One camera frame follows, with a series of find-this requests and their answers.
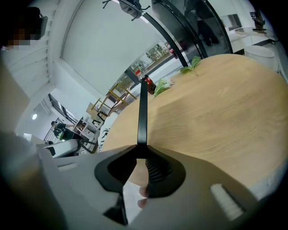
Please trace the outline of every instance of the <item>wood grain surface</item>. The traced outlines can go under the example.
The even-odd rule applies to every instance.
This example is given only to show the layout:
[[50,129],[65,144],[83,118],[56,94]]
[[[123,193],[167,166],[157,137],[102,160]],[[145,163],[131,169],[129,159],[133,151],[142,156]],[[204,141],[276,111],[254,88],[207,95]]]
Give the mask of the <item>wood grain surface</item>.
[[[156,98],[148,95],[148,144],[207,160],[246,186],[288,157],[288,87],[245,56],[206,58]],[[139,100],[116,119],[103,151],[137,143]],[[129,178],[144,186],[144,161]]]

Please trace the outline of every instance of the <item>wooden tabletop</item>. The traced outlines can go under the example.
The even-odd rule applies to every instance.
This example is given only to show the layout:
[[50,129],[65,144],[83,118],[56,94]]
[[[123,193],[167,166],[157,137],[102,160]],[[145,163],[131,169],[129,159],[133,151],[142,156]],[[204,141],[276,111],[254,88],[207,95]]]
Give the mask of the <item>wooden tabletop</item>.
[[[206,58],[175,85],[148,96],[148,144],[207,160],[246,186],[288,157],[288,87],[269,68],[245,56]],[[116,119],[103,151],[137,143],[139,100]],[[144,186],[138,161],[130,181]]]

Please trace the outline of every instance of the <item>railing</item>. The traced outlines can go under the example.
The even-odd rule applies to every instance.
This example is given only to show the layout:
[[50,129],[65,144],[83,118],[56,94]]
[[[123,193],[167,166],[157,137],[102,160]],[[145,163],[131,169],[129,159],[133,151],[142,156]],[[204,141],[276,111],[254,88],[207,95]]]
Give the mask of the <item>railing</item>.
[[[57,120],[55,121],[57,124],[62,123],[62,121],[59,120],[59,118],[57,118]],[[48,131],[48,133],[46,134],[45,138],[44,138],[45,142],[51,141],[54,144],[57,142],[60,142],[60,140],[54,135],[53,132],[53,128],[51,127],[51,129]]]

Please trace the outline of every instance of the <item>person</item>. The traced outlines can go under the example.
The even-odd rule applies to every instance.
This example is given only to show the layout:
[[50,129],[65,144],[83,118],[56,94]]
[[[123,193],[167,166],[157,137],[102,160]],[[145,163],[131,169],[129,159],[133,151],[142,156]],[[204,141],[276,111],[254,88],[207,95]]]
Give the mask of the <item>person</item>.
[[69,127],[74,127],[73,124],[64,124],[64,123],[57,123],[56,121],[51,122],[53,133],[59,140],[71,140],[71,139],[77,139],[79,141],[83,140],[83,138],[78,135],[77,133],[74,133],[73,131],[70,131]]

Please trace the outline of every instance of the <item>ceiling light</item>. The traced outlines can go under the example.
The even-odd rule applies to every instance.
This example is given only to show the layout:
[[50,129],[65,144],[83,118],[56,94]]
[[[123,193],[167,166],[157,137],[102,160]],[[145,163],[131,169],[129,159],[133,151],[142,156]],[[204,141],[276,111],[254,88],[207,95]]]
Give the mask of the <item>ceiling light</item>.
[[32,116],[32,120],[35,120],[37,118],[37,114],[34,114],[33,116]]

